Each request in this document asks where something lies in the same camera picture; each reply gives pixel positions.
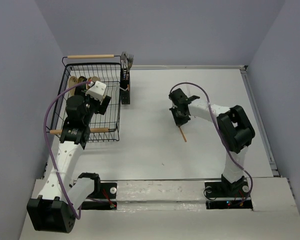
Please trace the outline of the black fork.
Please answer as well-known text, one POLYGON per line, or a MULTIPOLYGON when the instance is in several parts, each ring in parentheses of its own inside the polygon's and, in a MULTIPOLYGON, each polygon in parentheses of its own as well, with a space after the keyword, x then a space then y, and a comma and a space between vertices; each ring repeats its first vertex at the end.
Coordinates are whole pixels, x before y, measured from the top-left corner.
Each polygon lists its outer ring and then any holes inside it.
POLYGON ((133 55, 133 54, 129 54, 129 55, 127 56, 127 71, 128 71, 128 72, 129 72, 130 69, 132 68, 133 62, 134 62, 134 55, 133 55))

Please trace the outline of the all silver fork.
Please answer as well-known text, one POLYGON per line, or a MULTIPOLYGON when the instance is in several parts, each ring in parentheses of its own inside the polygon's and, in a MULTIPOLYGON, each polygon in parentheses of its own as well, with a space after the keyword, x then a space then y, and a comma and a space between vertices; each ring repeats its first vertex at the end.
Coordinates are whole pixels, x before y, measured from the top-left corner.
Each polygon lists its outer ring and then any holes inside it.
POLYGON ((127 52, 123 51, 120 55, 121 68, 126 69, 128 67, 127 52))

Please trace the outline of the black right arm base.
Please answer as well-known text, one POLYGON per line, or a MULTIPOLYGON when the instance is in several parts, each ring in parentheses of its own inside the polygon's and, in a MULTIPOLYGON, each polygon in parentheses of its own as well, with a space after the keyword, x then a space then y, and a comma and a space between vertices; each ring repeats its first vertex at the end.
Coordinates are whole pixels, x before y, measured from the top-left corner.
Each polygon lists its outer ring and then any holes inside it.
POLYGON ((253 209, 249 193, 248 182, 242 183, 233 189, 228 188, 222 181, 208 181, 204 184, 203 195, 206 198, 208 210, 253 209))

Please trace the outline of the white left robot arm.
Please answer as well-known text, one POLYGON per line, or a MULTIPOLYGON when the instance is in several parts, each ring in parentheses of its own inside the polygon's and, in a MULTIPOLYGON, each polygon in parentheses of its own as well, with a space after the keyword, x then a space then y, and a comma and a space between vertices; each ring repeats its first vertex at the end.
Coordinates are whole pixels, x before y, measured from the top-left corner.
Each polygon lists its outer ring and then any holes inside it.
POLYGON ((93 115, 104 115, 111 97, 107 86, 97 82, 66 101, 66 119, 62 125, 57 154, 50 154, 53 169, 36 198, 26 209, 36 231, 70 233, 81 218, 82 203, 100 194, 101 181, 96 173, 83 173, 71 185, 73 172, 89 140, 93 115))

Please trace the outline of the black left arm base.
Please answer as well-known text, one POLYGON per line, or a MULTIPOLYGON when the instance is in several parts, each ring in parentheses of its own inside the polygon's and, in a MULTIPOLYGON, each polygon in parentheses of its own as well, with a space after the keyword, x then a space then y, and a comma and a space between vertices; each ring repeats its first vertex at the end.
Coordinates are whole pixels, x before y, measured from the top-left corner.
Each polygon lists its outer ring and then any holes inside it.
POLYGON ((99 192, 93 192, 82 203, 82 210, 112 211, 117 209, 116 182, 102 182, 99 192))

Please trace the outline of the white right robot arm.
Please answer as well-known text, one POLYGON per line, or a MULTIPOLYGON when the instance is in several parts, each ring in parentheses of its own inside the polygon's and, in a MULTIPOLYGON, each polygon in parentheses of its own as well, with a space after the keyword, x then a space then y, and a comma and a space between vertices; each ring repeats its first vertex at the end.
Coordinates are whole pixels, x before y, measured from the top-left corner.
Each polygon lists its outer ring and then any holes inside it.
POLYGON ((169 109, 177 127, 185 125, 191 116, 212 122, 226 150, 226 160, 220 182, 207 188, 217 198, 218 194, 232 196, 245 185, 244 160, 248 147, 255 137, 255 130, 240 105, 234 107, 211 104, 210 99, 187 96, 180 88, 172 90, 168 98, 169 109))

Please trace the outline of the yellow brown plate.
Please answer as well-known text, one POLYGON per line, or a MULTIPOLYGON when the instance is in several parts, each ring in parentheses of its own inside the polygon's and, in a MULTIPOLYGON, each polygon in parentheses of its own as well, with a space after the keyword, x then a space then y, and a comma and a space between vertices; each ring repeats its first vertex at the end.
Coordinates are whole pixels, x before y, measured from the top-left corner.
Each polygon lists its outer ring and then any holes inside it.
POLYGON ((86 82, 86 81, 87 81, 87 78, 84 77, 84 76, 80 76, 80 77, 78 78, 78 83, 82 83, 82 82, 86 82))

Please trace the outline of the black perforated utensil caddy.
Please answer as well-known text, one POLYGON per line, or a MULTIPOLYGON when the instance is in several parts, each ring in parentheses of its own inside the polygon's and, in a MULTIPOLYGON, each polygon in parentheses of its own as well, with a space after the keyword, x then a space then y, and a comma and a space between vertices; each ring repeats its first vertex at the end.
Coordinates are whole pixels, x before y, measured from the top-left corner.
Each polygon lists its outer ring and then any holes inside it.
POLYGON ((127 68, 121 68, 120 70, 120 101, 122 105, 131 103, 130 72, 127 68))

